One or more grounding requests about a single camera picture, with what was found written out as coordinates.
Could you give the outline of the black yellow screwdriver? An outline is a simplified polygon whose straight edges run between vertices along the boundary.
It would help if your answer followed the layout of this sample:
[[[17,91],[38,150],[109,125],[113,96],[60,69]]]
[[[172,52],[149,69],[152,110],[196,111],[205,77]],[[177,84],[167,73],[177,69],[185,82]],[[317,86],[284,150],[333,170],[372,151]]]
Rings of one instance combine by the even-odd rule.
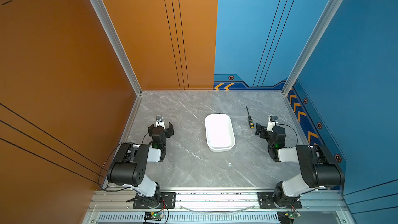
[[[246,107],[246,111],[247,111],[247,114],[248,114],[248,123],[249,123],[249,126],[250,126],[251,129],[253,129],[253,128],[255,127],[255,125],[254,125],[253,119],[252,119],[252,117],[251,117],[251,115],[250,115],[250,112],[249,112],[248,107]]]

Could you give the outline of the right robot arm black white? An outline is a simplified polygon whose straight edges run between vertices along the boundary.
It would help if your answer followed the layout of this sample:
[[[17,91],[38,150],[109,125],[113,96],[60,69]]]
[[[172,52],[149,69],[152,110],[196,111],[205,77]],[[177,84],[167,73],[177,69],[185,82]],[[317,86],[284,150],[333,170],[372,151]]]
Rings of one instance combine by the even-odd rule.
[[[286,147],[286,132],[281,125],[271,127],[256,124],[256,135],[267,141],[267,151],[275,162],[297,163],[300,173],[295,177],[280,181],[271,197],[278,208],[294,207],[304,194],[314,190],[333,188],[344,184],[344,173],[328,148],[324,145],[296,145]]]

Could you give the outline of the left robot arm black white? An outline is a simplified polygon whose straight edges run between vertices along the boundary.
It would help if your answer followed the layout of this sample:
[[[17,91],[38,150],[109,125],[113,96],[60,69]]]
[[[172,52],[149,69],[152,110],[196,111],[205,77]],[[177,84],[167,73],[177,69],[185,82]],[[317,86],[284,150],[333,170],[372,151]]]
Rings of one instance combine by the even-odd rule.
[[[165,205],[159,183],[146,175],[148,163],[163,162],[166,156],[166,140],[174,135],[174,126],[169,123],[165,128],[163,122],[157,122],[148,128],[152,137],[149,144],[120,145],[107,172],[107,180],[125,190],[133,190],[136,196],[127,202],[137,204],[135,208],[157,208]]]

